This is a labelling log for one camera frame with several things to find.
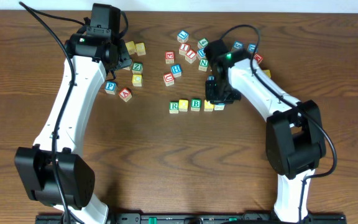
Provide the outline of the red H block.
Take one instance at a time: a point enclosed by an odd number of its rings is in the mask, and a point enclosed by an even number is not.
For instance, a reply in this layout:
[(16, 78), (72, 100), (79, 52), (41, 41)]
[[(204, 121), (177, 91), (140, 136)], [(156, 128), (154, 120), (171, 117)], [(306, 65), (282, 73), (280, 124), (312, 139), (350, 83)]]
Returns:
[(189, 44), (181, 43), (178, 52), (180, 55), (186, 55), (186, 53), (189, 51), (189, 49), (190, 49)]

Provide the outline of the blue T block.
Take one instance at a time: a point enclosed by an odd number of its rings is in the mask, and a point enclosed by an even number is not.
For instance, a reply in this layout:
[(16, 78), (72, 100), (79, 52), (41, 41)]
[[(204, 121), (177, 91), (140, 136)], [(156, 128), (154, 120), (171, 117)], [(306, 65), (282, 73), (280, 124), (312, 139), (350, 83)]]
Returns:
[(222, 111), (224, 108), (225, 108), (225, 104), (224, 104), (224, 103), (216, 104), (216, 105), (214, 106), (214, 110), (215, 110), (215, 111)]

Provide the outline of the green R block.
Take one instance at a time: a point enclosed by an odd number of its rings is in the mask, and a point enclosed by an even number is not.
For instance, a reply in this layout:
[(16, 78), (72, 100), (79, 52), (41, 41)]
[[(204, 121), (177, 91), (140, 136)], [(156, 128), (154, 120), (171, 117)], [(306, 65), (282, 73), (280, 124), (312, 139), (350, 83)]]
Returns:
[(177, 101), (171, 101), (169, 102), (169, 113), (179, 113), (179, 102)]

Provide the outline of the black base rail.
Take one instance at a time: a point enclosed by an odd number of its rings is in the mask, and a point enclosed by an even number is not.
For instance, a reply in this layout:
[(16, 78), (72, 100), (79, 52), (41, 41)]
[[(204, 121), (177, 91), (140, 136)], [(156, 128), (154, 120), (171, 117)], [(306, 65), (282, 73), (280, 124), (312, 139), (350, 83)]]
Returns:
[[(345, 215), (312, 215), (306, 224), (346, 224)], [(247, 212), (243, 215), (156, 215), (120, 213), (110, 215), (107, 224), (218, 224), (218, 223), (281, 223), (274, 213)]]

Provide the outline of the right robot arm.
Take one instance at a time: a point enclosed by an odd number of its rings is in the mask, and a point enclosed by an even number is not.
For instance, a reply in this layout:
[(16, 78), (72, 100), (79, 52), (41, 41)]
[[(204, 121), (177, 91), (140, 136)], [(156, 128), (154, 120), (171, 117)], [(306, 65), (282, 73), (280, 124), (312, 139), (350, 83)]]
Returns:
[(266, 122), (267, 159), (278, 175), (273, 210), (282, 222), (303, 221), (308, 215), (308, 185), (326, 155), (317, 104), (283, 91), (246, 50), (207, 47), (206, 58), (214, 76), (206, 81), (206, 99), (218, 105), (245, 97), (260, 113)]

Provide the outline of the yellow O block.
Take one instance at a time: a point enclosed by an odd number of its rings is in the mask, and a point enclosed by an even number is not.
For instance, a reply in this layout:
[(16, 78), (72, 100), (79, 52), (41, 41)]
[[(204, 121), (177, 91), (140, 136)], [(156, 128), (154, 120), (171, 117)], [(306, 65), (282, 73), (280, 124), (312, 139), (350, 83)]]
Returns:
[(204, 111), (205, 112), (214, 111), (214, 105), (208, 100), (204, 100)]

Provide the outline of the red A block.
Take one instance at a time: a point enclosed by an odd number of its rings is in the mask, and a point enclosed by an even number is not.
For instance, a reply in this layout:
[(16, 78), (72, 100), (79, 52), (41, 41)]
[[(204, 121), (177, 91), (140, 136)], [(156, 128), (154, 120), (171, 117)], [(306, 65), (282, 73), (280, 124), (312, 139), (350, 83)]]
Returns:
[(128, 102), (132, 98), (132, 92), (129, 88), (123, 88), (119, 92), (119, 97), (124, 101)]

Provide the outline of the blue D block right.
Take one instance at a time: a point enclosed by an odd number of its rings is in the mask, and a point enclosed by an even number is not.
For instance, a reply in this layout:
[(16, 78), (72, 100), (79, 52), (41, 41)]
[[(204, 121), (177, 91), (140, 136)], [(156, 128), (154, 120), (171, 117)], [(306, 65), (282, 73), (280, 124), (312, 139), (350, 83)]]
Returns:
[(250, 53), (257, 53), (258, 45), (257, 44), (249, 44), (247, 49)]

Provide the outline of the green Z block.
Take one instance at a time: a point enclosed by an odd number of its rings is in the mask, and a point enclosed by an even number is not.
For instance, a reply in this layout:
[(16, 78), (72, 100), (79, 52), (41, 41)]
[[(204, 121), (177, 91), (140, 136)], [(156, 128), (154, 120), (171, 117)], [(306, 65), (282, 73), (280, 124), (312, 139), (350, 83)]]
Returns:
[(141, 63), (135, 62), (132, 65), (132, 73), (141, 75), (143, 72), (143, 65)]

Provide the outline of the blue D block centre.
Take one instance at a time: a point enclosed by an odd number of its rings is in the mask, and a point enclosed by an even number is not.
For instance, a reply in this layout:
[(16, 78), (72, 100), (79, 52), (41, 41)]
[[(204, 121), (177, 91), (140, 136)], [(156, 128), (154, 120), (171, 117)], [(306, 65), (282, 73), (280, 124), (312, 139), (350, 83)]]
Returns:
[(206, 55), (205, 55), (205, 52), (204, 52), (204, 48), (199, 49), (199, 50), (197, 51), (197, 58), (198, 58), (199, 60), (206, 58)]

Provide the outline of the blue L block top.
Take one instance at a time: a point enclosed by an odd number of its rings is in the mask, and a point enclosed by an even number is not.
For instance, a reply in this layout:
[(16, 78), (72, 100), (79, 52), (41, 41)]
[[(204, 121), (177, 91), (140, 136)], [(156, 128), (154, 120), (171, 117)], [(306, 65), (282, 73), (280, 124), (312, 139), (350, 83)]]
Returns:
[(177, 41), (179, 41), (180, 43), (186, 43), (188, 41), (188, 38), (189, 33), (184, 30), (181, 30), (177, 35)]

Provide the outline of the blue S block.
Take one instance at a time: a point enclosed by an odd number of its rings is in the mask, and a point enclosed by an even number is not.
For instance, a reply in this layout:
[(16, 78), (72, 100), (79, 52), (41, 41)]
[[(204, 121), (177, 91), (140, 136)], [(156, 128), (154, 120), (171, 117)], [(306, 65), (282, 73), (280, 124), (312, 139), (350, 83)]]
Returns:
[(244, 47), (244, 44), (242, 42), (235, 41), (233, 46), (232, 46), (232, 50), (239, 50), (239, 49), (241, 49), (243, 47)]

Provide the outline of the green B block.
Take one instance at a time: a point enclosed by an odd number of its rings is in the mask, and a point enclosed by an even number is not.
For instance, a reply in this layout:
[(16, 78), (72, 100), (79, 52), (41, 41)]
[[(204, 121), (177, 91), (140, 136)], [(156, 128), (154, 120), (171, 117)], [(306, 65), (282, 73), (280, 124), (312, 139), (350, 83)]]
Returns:
[(193, 98), (191, 100), (191, 110), (192, 111), (200, 111), (201, 109), (201, 100)]

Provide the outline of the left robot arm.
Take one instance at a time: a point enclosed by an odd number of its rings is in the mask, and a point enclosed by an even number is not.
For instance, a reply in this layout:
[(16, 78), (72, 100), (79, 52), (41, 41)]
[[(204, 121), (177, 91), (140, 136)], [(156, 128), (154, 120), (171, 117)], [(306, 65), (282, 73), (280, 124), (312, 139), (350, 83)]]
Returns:
[(95, 174), (83, 160), (85, 129), (108, 73), (132, 60), (123, 40), (73, 34), (62, 83), (32, 147), (19, 147), (14, 164), (30, 200), (64, 212), (65, 223), (106, 223), (109, 208), (94, 194)]

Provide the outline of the red M block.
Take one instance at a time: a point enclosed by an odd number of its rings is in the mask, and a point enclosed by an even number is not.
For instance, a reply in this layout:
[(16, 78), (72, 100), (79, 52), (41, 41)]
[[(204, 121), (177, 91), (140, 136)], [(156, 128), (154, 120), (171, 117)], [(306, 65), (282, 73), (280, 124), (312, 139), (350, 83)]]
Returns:
[(259, 54), (255, 54), (254, 59), (257, 61), (258, 64), (260, 64), (264, 58)]

